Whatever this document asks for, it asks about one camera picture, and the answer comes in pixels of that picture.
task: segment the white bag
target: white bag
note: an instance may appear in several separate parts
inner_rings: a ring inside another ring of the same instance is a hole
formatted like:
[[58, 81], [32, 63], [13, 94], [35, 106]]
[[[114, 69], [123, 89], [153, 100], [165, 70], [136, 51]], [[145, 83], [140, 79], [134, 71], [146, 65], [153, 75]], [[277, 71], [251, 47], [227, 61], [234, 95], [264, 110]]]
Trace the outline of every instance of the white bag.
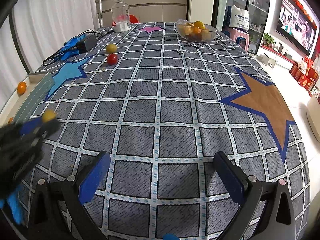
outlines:
[[249, 30], [249, 11], [240, 9], [237, 6], [228, 6], [227, 23], [231, 28]]

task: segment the television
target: television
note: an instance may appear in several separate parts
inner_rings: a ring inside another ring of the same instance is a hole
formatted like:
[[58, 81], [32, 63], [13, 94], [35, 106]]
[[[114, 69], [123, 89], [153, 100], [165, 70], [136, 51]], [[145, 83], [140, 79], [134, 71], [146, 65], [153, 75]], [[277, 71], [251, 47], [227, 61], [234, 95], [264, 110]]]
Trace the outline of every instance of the television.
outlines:
[[276, 31], [291, 41], [307, 56], [310, 55], [316, 29], [292, 0], [282, 0]]

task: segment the pink star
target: pink star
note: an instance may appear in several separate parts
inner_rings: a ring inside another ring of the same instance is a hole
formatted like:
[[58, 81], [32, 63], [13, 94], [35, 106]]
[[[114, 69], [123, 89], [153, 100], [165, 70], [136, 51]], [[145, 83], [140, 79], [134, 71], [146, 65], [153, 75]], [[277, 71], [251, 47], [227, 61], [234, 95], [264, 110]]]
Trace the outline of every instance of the pink star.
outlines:
[[162, 29], [160, 27], [144, 27], [140, 30], [137, 30], [137, 32], [141, 32], [141, 31], [145, 31], [146, 33], [151, 33], [154, 31], [164, 31], [164, 29]]

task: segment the cabinet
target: cabinet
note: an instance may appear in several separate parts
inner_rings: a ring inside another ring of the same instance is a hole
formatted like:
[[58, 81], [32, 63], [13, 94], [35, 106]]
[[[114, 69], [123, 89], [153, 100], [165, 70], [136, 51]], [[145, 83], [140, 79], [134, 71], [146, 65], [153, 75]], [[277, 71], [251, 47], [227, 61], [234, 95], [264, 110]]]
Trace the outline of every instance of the cabinet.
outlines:
[[249, 11], [249, 48], [248, 52], [257, 54], [263, 38], [264, 28], [267, 21], [270, 0], [227, 0], [228, 6], [235, 5], [238, 8]]

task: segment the red ball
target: red ball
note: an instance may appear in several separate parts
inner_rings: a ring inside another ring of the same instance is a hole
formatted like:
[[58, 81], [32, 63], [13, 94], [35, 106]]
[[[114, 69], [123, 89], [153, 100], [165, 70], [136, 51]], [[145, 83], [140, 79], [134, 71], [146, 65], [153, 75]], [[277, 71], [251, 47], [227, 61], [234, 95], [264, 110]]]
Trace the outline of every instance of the red ball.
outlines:
[[118, 62], [118, 57], [116, 54], [109, 54], [107, 57], [107, 62], [109, 65], [114, 65]]

